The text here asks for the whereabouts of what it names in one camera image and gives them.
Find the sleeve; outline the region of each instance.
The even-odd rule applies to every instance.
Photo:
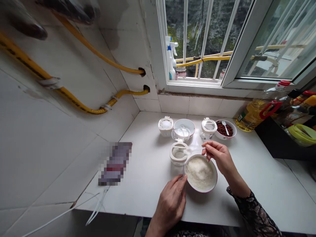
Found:
[[[230,190],[230,187],[227,188],[227,192],[235,199],[241,215],[247,222],[248,227],[250,227],[250,231],[255,236],[282,236],[281,231],[263,209],[261,204],[257,201],[253,192],[251,192],[250,196],[246,198],[234,196]]]

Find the counter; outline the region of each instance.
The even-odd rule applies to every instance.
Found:
[[[184,167],[174,166],[170,161],[169,152],[174,140],[160,136],[158,121],[165,115],[174,122],[183,118],[192,120],[196,131],[186,143],[192,148],[203,143],[199,130],[205,116],[140,112],[120,140],[133,143],[124,178],[118,186],[106,187],[108,191],[101,212],[152,217],[166,183],[183,173]],[[229,148],[239,173],[281,231],[316,234],[316,203],[286,162],[272,158],[255,131],[247,133],[238,129],[232,140],[223,141],[215,137],[214,140]],[[104,187],[97,186],[97,180],[98,174],[77,204],[103,191]],[[207,194],[196,192],[187,183],[187,202],[182,220],[242,225],[237,205],[226,192],[227,186],[219,171],[216,187]],[[309,189],[315,192],[316,183],[309,182]],[[96,203],[97,198],[93,198],[78,209],[93,211]]]

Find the bowl of red beans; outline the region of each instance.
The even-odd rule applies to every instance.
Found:
[[[222,124],[222,121],[225,121],[226,128],[227,128],[229,135],[227,135],[225,126]],[[237,129],[233,123],[231,123],[227,120],[224,120],[224,119],[219,119],[215,122],[217,124],[217,131],[215,132],[215,136],[218,137],[219,139],[230,140],[236,135]]]

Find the white spray bottle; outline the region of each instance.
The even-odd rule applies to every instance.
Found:
[[[169,79],[175,80],[175,69],[173,68],[173,65],[172,65],[172,52],[171,52],[171,47],[170,47],[171,40],[172,38],[170,36],[166,36]]]
[[[176,47],[178,47],[179,44],[178,42],[170,42],[170,47],[171,47],[171,50],[173,51],[173,53],[171,53],[171,57],[172,57],[172,67],[175,69],[177,67],[177,62],[175,61],[174,59],[174,56],[178,56],[177,55],[177,51],[175,50]]]

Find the red bottle cap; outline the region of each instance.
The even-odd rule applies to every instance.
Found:
[[[289,81],[280,81],[278,84],[280,84],[281,86],[289,86],[291,84],[291,82],[289,82]]]
[[[304,94],[304,95],[307,95],[307,96],[312,96],[312,95],[316,95],[316,92],[313,92],[313,91],[304,91],[303,94]]]

